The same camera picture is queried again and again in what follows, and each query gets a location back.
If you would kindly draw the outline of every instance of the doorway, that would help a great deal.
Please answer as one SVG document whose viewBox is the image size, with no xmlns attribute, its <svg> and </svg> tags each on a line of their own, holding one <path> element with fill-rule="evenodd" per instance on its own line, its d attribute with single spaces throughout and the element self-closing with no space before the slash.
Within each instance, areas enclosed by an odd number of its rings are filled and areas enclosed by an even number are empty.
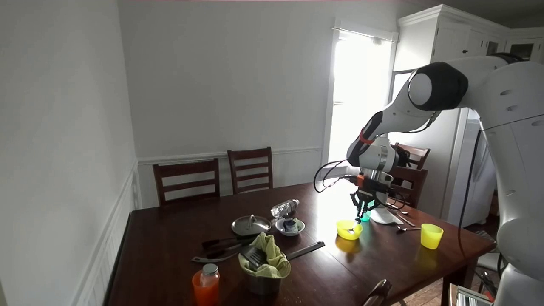
<svg viewBox="0 0 544 306">
<path fill-rule="evenodd" d="M 349 145 L 388 104 L 393 40 L 340 29 L 333 45 L 328 160 L 345 160 Z"/>
</svg>

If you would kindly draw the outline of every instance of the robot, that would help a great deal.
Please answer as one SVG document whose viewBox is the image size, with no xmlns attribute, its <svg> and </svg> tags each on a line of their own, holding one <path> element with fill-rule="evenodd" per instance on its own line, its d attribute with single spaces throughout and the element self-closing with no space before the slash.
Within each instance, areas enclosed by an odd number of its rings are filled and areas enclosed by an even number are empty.
<svg viewBox="0 0 544 306">
<path fill-rule="evenodd" d="M 388 133 L 428 128 L 440 111 L 479 114 L 496 167 L 500 228 L 496 247 L 508 267 L 496 306 L 544 305 L 544 67 L 483 57 L 432 63 L 413 72 L 394 101 L 376 113 L 347 152 L 349 165 L 323 167 L 318 181 L 367 177 L 366 191 L 391 184 L 398 155 Z"/>
</svg>

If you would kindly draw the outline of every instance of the cabinet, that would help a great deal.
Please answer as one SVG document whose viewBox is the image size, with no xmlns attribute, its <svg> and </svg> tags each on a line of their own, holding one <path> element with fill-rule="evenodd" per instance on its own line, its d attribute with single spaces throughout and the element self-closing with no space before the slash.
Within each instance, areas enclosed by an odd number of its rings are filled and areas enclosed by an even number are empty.
<svg viewBox="0 0 544 306">
<path fill-rule="evenodd" d="M 430 62 L 503 53 L 508 29 L 439 6 L 400 19 L 394 70 L 413 70 Z"/>
<path fill-rule="evenodd" d="M 513 29 L 507 40 L 507 53 L 544 63 L 544 28 Z"/>
</svg>

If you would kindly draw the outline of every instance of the lid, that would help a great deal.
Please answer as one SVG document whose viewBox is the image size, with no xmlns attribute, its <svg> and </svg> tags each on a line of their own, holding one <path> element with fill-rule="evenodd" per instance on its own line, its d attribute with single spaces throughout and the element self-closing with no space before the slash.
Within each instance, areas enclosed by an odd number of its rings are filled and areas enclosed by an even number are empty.
<svg viewBox="0 0 544 306">
<path fill-rule="evenodd" d="M 206 274 L 206 276 L 214 276 L 218 273 L 219 273 L 219 267 L 216 264 L 206 264 L 202 267 L 202 274 Z"/>
<path fill-rule="evenodd" d="M 258 233 L 269 232 L 270 225 L 265 218 L 250 215 L 250 216 L 241 216 L 238 220 L 235 220 L 231 225 L 231 230 L 238 237 L 250 237 L 250 235 L 258 235 Z"/>
</svg>

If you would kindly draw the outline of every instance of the white bowl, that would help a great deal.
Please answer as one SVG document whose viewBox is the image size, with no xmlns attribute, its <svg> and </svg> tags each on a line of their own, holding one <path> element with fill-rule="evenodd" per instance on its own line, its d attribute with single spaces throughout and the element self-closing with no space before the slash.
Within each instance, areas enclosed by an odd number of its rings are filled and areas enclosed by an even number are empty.
<svg viewBox="0 0 544 306">
<path fill-rule="evenodd" d="M 281 233 L 281 235 L 286 235 L 286 237 L 298 237 L 304 232 L 306 225 L 298 220 L 298 218 L 279 218 L 275 223 L 274 223 L 275 230 Z"/>
</svg>

